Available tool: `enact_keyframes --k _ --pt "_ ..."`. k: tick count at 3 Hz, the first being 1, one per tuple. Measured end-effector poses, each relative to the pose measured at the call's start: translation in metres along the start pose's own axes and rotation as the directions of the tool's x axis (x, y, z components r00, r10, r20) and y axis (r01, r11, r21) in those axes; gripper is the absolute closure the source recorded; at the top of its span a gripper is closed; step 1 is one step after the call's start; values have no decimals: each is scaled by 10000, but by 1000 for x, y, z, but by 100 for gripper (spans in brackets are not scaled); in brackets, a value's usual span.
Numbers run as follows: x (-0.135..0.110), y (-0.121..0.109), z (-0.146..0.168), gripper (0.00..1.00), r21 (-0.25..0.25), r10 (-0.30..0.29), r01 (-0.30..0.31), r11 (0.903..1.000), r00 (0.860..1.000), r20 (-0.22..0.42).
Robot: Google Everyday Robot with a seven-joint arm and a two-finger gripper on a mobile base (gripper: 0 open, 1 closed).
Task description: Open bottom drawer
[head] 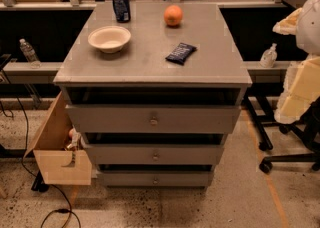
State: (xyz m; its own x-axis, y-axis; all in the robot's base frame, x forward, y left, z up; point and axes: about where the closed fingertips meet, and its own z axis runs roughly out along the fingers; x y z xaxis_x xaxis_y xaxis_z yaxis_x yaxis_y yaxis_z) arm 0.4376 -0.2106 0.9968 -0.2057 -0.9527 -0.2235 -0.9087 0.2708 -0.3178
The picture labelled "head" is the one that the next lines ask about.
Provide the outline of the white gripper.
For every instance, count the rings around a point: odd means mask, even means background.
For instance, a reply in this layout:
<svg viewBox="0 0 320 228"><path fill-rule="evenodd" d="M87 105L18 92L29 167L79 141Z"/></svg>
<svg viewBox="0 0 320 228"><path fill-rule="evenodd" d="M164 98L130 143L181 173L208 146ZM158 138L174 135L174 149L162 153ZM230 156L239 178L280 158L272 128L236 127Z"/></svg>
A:
<svg viewBox="0 0 320 228"><path fill-rule="evenodd" d="M298 8L277 22L272 31L281 35L296 35L302 9ZM274 118L281 124L298 121L320 97L320 56L309 54L302 62L293 61L286 71Z"/></svg>

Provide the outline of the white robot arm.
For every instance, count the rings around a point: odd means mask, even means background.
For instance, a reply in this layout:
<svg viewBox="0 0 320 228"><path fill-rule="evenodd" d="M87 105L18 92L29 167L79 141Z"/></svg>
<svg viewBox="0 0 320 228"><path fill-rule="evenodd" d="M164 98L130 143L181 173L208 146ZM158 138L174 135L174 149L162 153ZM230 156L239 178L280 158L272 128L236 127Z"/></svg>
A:
<svg viewBox="0 0 320 228"><path fill-rule="evenodd" d="M307 0L302 8L277 22L273 31L296 37L299 49L308 56L292 62L286 71L274 118L282 124L298 121L320 97L320 0Z"/></svg>

